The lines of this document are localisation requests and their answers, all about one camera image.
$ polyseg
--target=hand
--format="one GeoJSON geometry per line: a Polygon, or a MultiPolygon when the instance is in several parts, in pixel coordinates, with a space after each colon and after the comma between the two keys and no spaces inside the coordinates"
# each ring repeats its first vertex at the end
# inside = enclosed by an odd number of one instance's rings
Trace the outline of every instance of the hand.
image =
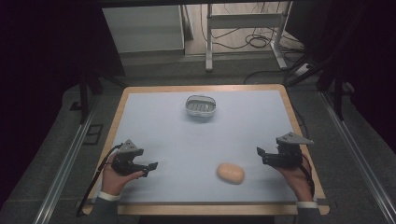
{"type": "Polygon", "coordinates": [[[102,192],[118,196],[126,183],[139,178],[142,176],[143,172],[138,171],[126,176],[117,174],[113,168],[111,168],[111,162],[113,162],[114,157],[115,154],[111,155],[103,168],[102,192]]]}
{"type": "MultiPolygon", "coordinates": [[[[305,155],[303,155],[303,167],[311,174],[311,167],[305,155]]],[[[283,177],[285,177],[291,189],[294,191],[299,202],[313,202],[311,195],[311,187],[308,184],[305,174],[299,167],[295,168],[282,168],[273,167],[278,170],[283,177]]]]}

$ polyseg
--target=cable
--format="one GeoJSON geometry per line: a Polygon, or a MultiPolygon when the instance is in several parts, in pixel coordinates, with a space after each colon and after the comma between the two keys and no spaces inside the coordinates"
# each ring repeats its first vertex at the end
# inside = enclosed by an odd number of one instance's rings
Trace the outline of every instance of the cable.
{"type": "Polygon", "coordinates": [[[289,51],[289,52],[284,52],[284,54],[283,54],[283,58],[284,59],[286,59],[286,60],[288,60],[289,62],[291,62],[291,63],[296,63],[298,60],[292,60],[292,59],[290,59],[287,55],[288,54],[290,54],[290,53],[303,53],[303,52],[293,52],[293,51],[289,51]]]}
{"type": "Polygon", "coordinates": [[[225,3],[224,3],[224,9],[228,12],[228,14],[230,14],[230,12],[228,11],[227,7],[225,6],[225,3]]]}
{"type": "Polygon", "coordinates": [[[280,2],[277,2],[277,8],[276,8],[276,13],[279,10],[280,2]]]}
{"type": "Polygon", "coordinates": [[[290,49],[290,48],[285,47],[281,44],[279,44],[278,47],[279,47],[279,50],[284,51],[284,52],[298,52],[298,53],[306,52],[306,49],[290,49]]]}
{"type": "Polygon", "coordinates": [[[243,84],[247,84],[247,81],[248,81],[249,78],[251,78],[254,75],[259,74],[259,73],[278,73],[278,72],[280,73],[280,72],[286,72],[286,74],[284,75],[284,79],[283,79],[283,85],[284,85],[284,83],[286,83],[286,81],[287,81],[287,79],[288,79],[288,77],[290,75],[290,71],[293,71],[293,69],[295,69],[296,67],[298,67],[301,64],[305,63],[307,61],[308,57],[309,57],[309,54],[305,53],[302,57],[300,57],[300,59],[292,67],[290,67],[288,69],[273,70],[273,71],[271,71],[271,70],[262,70],[262,71],[257,71],[257,72],[251,73],[251,74],[249,74],[249,75],[247,75],[245,77],[243,84]]]}
{"type": "Polygon", "coordinates": [[[308,127],[306,126],[306,123],[305,123],[305,117],[303,117],[303,116],[300,114],[300,112],[296,109],[296,107],[294,106],[294,104],[292,104],[291,102],[290,102],[290,104],[291,104],[291,107],[293,108],[294,112],[297,114],[297,116],[299,117],[299,119],[300,119],[300,121],[301,121],[301,123],[302,123],[302,125],[299,124],[299,126],[300,126],[300,127],[303,126],[304,129],[305,129],[305,138],[309,139],[309,131],[308,131],[308,127]]]}
{"type": "Polygon", "coordinates": [[[253,8],[253,9],[251,9],[251,12],[250,13],[253,13],[253,11],[254,11],[254,9],[256,8],[256,7],[258,7],[259,6],[259,3],[256,3],[256,6],[253,8]]]}
{"type": "Polygon", "coordinates": [[[292,41],[295,41],[295,42],[299,42],[299,43],[302,43],[300,40],[298,40],[298,39],[293,39],[293,38],[290,38],[290,37],[286,37],[285,35],[282,35],[282,37],[283,38],[286,38],[286,39],[289,39],[289,40],[292,40],[292,41]]]}
{"type": "Polygon", "coordinates": [[[108,157],[111,155],[111,153],[120,148],[122,146],[122,144],[120,145],[116,145],[113,148],[110,149],[110,151],[107,153],[107,155],[103,158],[101,164],[99,165],[99,167],[97,168],[96,172],[95,172],[95,176],[93,177],[91,184],[88,186],[87,191],[85,192],[84,197],[81,200],[81,203],[79,204],[77,213],[76,213],[76,217],[81,217],[84,216],[85,214],[82,212],[82,207],[84,206],[85,202],[87,201],[88,196],[90,195],[90,192],[93,188],[93,186],[95,185],[97,179],[99,178],[99,174],[102,173],[103,168],[106,165],[106,162],[108,160],[108,157]]]}
{"type": "MultiPolygon", "coordinates": [[[[264,12],[264,6],[265,6],[265,4],[262,5],[261,13],[264,12]]],[[[203,17],[203,16],[202,16],[202,5],[200,5],[201,32],[202,32],[202,35],[203,35],[203,37],[204,37],[204,40],[207,41],[207,39],[206,39],[206,37],[205,37],[204,26],[203,26],[203,18],[202,18],[202,17],[203,17]]],[[[213,38],[220,38],[220,37],[224,37],[224,36],[226,36],[226,35],[229,35],[229,34],[235,32],[235,31],[237,31],[237,30],[240,30],[240,28],[236,28],[236,29],[234,29],[234,30],[231,30],[230,32],[228,32],[228,33],[226,33],[226,34],[223,34],[223,35],[219,35],[219,36],[213,36],[213,35],[211,35],[211,36],[212,36],[213,38]]],[[[255,35],[254,33],[256,32],[256,30],[257,30],[257,29],[255,28],[255,29],[253,30],[253,33],[252,33],[251,35],[247,35],[247,36],[245,37],[245,42],[246,42],[246,44],[245,44],[245,45],[242,45],[242,46],[239,46],[239,47],[230,47],[230,46],[226,46],[226,45],[224,45],[224,44],[221,44],[221,43],[219,43],[219,42],[212,42],[212,44],[214,44],[214,45],[220,45],[220,46],[223,46],[224,48],[227,48],[227,49],[241,49],[241,48],[244,48],[244,47],[247,46],[247,45],[250,45],[251,47],[256,48],[256,49],[265,48],[266,46],[268,46],[268,45],[271,43],[271,41],[272,41],[272,39],[273,39],[273,37],[274,37],[275,29],[270,29],[270,30],[272,30],[271,37],[267,37],[267,36],[264,36],[264,35],[255,35]],[[263,45],[255,45],[255,44],[252,43],[254,40],[263,41],[264,43],[263,43],[263,45]]]]}

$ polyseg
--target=white shirt cuff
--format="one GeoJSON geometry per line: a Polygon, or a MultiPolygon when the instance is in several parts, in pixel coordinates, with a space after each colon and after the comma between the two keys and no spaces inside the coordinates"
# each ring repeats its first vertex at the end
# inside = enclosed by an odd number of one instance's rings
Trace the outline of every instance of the white shirt cuff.
{"type": "Polygon", "coordinates": [[[318,204],[316,202],[297,202],[298,208],[318,208],[318,204]]]}
{"type": "Polygon", "coordinates": [[[114,195],[111,195],[108,193],[104,193],[102,191],[99,192],[98,197],[101,199],[105,199],[106,201],[111,201],[111,202],[115,202],[120,199],[120,195],[114,196],[114,195]]]}

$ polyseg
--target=wooden table edge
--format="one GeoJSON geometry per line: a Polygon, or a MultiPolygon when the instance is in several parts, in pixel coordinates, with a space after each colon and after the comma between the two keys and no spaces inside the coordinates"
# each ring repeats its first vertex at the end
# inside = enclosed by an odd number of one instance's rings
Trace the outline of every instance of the wooden table edge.
{"type": "MultiPolygon", "coordinates": [[[[130,93],[149,93],[149,92],[178,92],[178,91],[279,91],[282,101],[288,113],[290,124],[295,133],[302,135],[297,118],[294,115],[293,108],[289,96],[284,86],[280,84],[263,84],[263,85],[207,85],[207,86],[155,86],[155,87],[128,87],[126,88],[120,98],[116,114],[111,124],[107,139],[102,151],[98,165],[105,157],[107,152],[113,147],[113,140],[115,138],[117,129],[119,127],[120,119],[125,107],[125,103],[130,93]]],[[[305,145],[301,145],[302,152],[310,160],[312,166],[312,178],[315,182],[315,196],[320,199],[326,199],[323,188],[319,182],[318,174],[315,165],[309,155],[308,149],[305,145]]],[[[87,201],[93,198],[94,190],[97,188],[96,182],[87,201]]],[[[83,211],[89,214],[92,210],[92,204],[84,205],[83,211]]],[[[294,204],[254,204],[254,205],[177,205],[177,204],[131,204],[119,205],[119,214],[123,215],[213,215],[213,211],[218,211],[218,215],[296,215],[297,208],[294,204]]],[[[320,205],[319,211],[322,215],[330,212],[329,205],[320,205]]]]}

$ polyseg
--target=gray floor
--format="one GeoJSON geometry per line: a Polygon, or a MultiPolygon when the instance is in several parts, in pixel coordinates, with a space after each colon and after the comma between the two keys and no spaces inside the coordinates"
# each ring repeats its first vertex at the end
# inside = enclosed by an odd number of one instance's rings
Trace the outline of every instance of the gray floor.
{"type": "MultiPolygon", "coordinates": [[[[247,75],[257,71],[278,70],[272,54],[217,55],[214,71],[205,71],[205,59],[196,57],[157,56],[141,59],[123,58],[127,77],[119,80],[130,86],[162,85],[220,85],[243,84],[247,75]]],[[[321,185],[324,189],[331,212],[324,217],[324,223],[388,223],[377,200],[354,162],[347,145],[337,131],[322,98],[315,90],[317,77],[311,77],[296,87],[289,89],[290,100],[308,132],[305,135],[315,141],[309,147],[316,165],[321,185]]],[[[247,84],[282,83],[283,73],[259,73],[247,80],[247,84]]],[[[49,223],[76,223],[76,204],[88,187],[102,147],[116,112],[122,88],[101,79],[105,87],[103,94],[90,95],[98,99],[91,125],[103,124],[97,145],[82,145],[76,161],[61,189],[59,200],[49,223]]],[[[373,169],[379,182],[393,202],[396,199],[396,155],[360,116],[354,106],[344,97],[344,116],[347,127],[356,139],[361,152],[373,169]]],[[[74,102],[79,101],[78,88],[64,94],[63,107],[53,124],[45,142],[38,151],[18,186],[0,212],[0,223],[33,223],[43,203],[52,180],[57,174],[66,152],[70,148],[79,128],[79,111],[70,111],[74,102]]],[[[91,143],[92,137],[84,142],[91,143]]],[[[136,223],[139,217],[121,216],[120,223],[136,223]]],[[[292,217],[276,217],[276,223],[292,223],[292,217]]]]}

